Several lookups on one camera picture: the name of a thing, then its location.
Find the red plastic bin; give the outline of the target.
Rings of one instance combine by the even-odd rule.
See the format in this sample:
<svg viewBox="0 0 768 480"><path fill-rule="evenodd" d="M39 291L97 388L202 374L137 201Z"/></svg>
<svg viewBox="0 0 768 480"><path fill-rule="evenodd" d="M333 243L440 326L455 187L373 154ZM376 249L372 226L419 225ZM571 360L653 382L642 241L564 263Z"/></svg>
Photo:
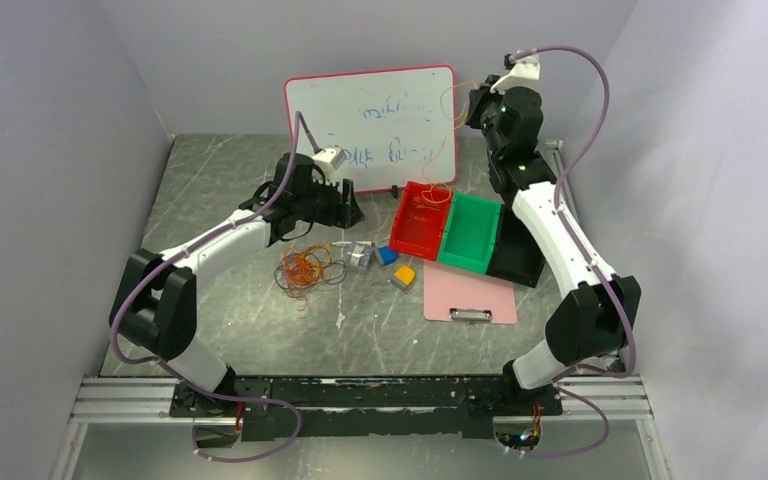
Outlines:
<svg viewBox="0 0 768 480"><path fill-rule="evenodd" d="M445 184L409 181L396 211L388 246L429 261L438 257L454 192Z"/></svg>

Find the green plastic bin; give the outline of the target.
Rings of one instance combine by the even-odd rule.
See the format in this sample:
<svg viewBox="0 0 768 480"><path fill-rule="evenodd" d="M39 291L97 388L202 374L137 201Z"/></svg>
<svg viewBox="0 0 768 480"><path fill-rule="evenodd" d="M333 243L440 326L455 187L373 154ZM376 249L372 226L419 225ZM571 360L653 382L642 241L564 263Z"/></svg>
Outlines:
<svg viewBox="0 0 768 480"><path fill-rule="evenodd" d="M496 244L502 205L455 193L436 261L485 274Z"/></svg>

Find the black plastic bin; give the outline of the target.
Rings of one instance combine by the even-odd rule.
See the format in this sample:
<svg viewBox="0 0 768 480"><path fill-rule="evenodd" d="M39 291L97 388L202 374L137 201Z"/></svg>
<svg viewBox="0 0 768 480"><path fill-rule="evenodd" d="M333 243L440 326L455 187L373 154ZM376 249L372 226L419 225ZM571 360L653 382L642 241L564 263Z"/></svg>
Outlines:
<svg viewBox="0 0 768 480"><path fill-rule="evenodd" d="M485 274L535 288L544 263L544 256L531 232L510 207L503 205Z"/></svg>

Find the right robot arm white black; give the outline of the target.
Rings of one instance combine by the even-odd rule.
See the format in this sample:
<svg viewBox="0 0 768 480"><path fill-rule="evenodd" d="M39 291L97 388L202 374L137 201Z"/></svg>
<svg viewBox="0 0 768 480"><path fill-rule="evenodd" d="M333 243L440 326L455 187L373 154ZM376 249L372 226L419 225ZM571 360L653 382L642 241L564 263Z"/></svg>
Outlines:
<svg viewBox="0 0 768 480"><path fill-rule="evenodd" d="M504 202L488 272L533 283L544 266L561 302L544 338L503 367L502 406L522 414L538 389L583 361L630 348L641 288L622 277L587 239L571 215L561 182L538 151L543 122L540 95L512 74L489 75L469 92L466 124L486 142L489 181Z"/></svg>

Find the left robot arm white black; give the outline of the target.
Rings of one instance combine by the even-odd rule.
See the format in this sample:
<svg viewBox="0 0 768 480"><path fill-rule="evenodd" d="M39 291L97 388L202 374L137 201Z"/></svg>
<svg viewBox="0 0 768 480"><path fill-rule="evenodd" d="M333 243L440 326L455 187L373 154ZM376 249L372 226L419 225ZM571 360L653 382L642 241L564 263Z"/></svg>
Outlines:
<svg viewBox="0 0 768 480"><path fill-rule="evenodd" d="M110 345L122 361L119 339L148 351L198 386L196 400L221 416L237 400L236 374L197 335L201 289L246 255L287 242L296 226L348 229L364 215L352 180L340 179L344 150L327 147L312 156L286 153L272 181L262 184L212 229L160 253L140 249L127 260L110 316Z"/></svg>

